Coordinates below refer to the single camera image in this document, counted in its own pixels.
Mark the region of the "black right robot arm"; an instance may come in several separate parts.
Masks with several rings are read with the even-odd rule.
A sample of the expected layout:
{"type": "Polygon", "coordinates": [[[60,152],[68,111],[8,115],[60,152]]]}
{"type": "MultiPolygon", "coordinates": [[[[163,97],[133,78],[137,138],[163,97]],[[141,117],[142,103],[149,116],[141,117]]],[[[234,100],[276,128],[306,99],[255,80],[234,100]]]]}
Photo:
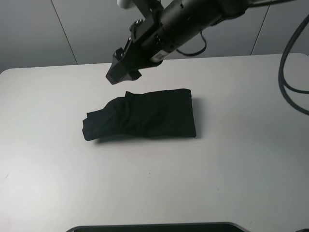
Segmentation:
{"type": "Polygon", "coordinates": [[[141,77],[140,70],[159,66],[204,29],[238,18],[253,7],[281,4],[281,0],[173,0],[163,7],[158,0],[119,0],[118,6],[136,6],[142,19],[130,26],[124,48],[117,49],[106,78],[115,85],[141,77]]]}

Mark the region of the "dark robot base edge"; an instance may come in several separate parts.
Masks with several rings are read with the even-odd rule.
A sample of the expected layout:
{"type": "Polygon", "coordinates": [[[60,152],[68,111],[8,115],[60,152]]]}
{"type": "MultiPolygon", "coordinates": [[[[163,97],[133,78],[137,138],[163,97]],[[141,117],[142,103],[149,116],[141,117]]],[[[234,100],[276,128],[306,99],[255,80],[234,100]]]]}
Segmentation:
{"type": "Polygon", "coordinates": [[[68,232],[248,232],[231,222],[77,226],[68,232]]]}

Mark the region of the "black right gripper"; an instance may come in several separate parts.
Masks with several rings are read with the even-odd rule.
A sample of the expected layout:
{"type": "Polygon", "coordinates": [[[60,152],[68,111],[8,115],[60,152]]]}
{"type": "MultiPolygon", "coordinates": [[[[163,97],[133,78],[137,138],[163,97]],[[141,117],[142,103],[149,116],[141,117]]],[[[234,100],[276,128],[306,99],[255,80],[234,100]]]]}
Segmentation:
{"type": "Polygon", "coordinates": [[[131,36],[119,59],[112,58],[106,73],[112,84],[138,80],[139,69],[155,67],[167,57],[166,22],[161,18],[139,19],[130,26],[131,36]]]}

